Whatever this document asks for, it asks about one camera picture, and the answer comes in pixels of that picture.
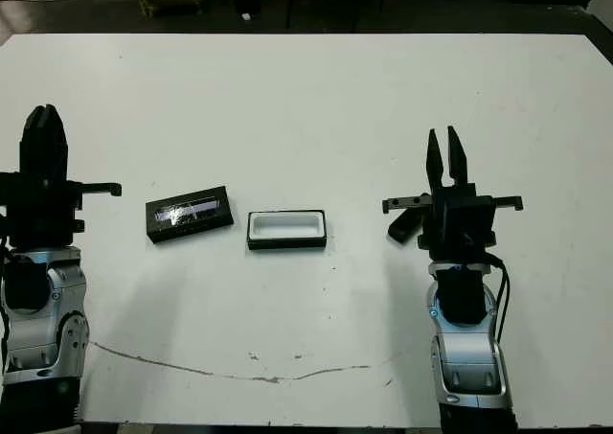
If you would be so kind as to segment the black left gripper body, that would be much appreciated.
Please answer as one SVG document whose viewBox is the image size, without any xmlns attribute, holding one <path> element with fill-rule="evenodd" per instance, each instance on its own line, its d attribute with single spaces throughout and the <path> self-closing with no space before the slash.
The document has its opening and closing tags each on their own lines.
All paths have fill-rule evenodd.
<svg viewBox="0 0 613 434">
<path fill-rule="evenodd" d="M 1 239 L 18 250 L 65 247 L 73 235 L 84 231 L 76 218 L 85 194 L 120 196 L 122 185 L 114 182 L 52 182 L 22 172 L 1 174 Z"/>
</svg>

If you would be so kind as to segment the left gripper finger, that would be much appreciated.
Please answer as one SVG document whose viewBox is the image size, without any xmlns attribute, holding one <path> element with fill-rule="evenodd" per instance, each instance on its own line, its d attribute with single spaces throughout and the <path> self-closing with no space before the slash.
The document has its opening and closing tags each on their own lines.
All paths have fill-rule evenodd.
<svg viewBox="0 0 613 434">
<path fill-rule="evenodd" d="M 48 171 L 53 180 L 65 180 L 67 176 L 68 144 L 63 123 L 52 104 L 46 105 L 48 133 Z"/>
<path fill-rule="evenodd" d="M 44 175 L 44 130 L 39 126 L 44 107 L 38 105 L 26 119 L 19 144 L 19 171 L 27 175 Z"/>
</svg>

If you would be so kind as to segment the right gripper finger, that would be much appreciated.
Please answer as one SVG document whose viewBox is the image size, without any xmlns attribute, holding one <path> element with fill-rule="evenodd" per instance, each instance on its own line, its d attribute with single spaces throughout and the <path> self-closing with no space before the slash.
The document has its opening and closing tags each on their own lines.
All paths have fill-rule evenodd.
<svg viewBox="0 0 613 434">
<path fill-rule="evenodd" d="M 430 129 L 428 133 L 426 174 L 430 190 L 434 194 L 443 185 L 443 160 L 434 129 Z"/>
<path fill-rule="evenodd" d="M 447 127 L 449 175 L 456 186 L 468 183 L 467 161 L 461 140 L 453 126 Z"/>
</svg>

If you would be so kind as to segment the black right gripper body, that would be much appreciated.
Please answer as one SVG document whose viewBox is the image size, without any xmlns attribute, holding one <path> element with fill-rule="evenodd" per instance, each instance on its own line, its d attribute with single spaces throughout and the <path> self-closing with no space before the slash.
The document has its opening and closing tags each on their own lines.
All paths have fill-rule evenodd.
<svg viewBox="0 0 613 434">
<path fill-rule="evenodd" d="M 496 210 L 522 209 L 519 195 L 495 197 L 478 194 L 472 183 L 446 186 L 434 194 L 386 198 L 382 211 L 404 211 L 389 227 L 389 235 L 405 242 L 417 228 L 418 247 L 434 262 L 480 262 L 496 244 Z"/>
</svg>

